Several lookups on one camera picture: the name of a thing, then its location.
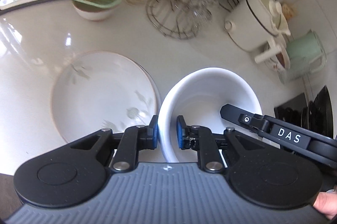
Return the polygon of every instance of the floral pattern plate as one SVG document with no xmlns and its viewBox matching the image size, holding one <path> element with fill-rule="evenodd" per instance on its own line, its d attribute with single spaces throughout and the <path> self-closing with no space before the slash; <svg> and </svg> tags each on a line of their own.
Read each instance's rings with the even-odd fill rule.
<svg viewBox="0 0 337 224">
<path fill-rule="evenodd" d="M 114 133 L 148 125 L 157 113 L 150 79 L 132 60 L 107 51 L 74 60 L 57 79 L 52 116 L 61 136 L 72 142 L 102 128 Z"/>
</svg>

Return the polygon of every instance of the white countertop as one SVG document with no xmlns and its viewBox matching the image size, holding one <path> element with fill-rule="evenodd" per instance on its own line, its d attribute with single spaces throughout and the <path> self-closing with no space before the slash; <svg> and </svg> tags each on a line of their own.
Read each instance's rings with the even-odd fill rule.
<svg viewBox="0 0 337 224">
<path fill-rule="evenodd" d="M 69 0 L 23 8 L 0 17 L 0 173 L 13 175 L 26 160 L 65 144 L 50 112 L 57 75 L 76 55 L 109 50 L 143 66 L 161 97 L 184 76 L 205 67 L 229 69 L 255 91 L 265 115 L 304 91 L 302 80 L 282 85 L 264 64 L 257 66 L 223 31 L 226 12 L 214 10 L 213 23 L 197 38 L 164 37 L 144 6 L 121 4 L 111 18 L 81 18 Z M 16 39 L 1 34 L 11 31 Z M 159 149 L 139 160 L 164 161 Z"/>
</svg>

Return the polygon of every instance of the stacked plates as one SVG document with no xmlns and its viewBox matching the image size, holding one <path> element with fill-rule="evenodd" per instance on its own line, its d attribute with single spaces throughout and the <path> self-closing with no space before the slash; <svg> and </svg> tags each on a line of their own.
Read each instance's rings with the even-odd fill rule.
<svg viewBox="0 0 337 224">
<path fill-rule="evenodd" d="M 69 143 L 102 128 L 121 133 L 148 125 L 161 101 L 149 74 L 132 60 L 107 51 L 74 60 L 57 79 L 52 115 Z"/>
</svg>

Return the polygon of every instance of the white pot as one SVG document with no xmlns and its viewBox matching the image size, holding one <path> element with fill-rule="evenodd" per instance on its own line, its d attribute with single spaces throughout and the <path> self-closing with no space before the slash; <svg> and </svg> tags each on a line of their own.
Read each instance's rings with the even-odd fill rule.
<svg viewBox="0 0 337 224">
<path fill-rule="evenodd" d="M 266 8 L 261 0 L 243 0 L 227 16 L 225 30 L 241 49 L 248 52 L 268 43 L 269 50 L 255 58 L 256 63 L 261 63 L 281 52 L 282 48 L 275 43 L 275 37 L 280 34 L 290 35 L 287 22 L 282 13 L 280 14 L 278 28 L 273 19 L 274 17 L 270 10 Z"/>
<path fill-rule="evenodd" d="M 237 74 L 222 68 L 205 68 L 189 74 L 167 94 L 158 118 L 162 153 L 167 162 L 196 162 L 197 153 L 178 147 L 176 121 L 183 115 L 187 125 L 206 126 L 222 134 L 228 126 L 238 127 L 220 116 L 225 104 L 262 114 L 254 91 Z M 240 127 L 240 131 L 260 139 Z"/>
</svg>

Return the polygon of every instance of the blue gripper pad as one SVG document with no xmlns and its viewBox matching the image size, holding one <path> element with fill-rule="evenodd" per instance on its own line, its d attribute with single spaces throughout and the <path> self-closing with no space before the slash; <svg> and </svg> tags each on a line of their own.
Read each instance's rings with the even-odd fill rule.
<svg viewBox="0 0 337 224">
<path fill-rule="evenodd" d="M 239 197 L 196 163 L 139 163 L 91 200 L 65 209 L 23 205 L 7 224 L 326 224 L 313 207 L 270 210 Z"/>
<path fill-rule="evenodd" d="M 177 118 L 177 138 L 178 138 L 178 146 L 181 149 L 184 147 L 183 128 L 178 118 Z"/>
<path fill-rule="evenodd" d="M 156 149 L 158 145 L 158 122 L 156 122 L 154 128 L 153 128 L 153 148 Z"/>
</svg>

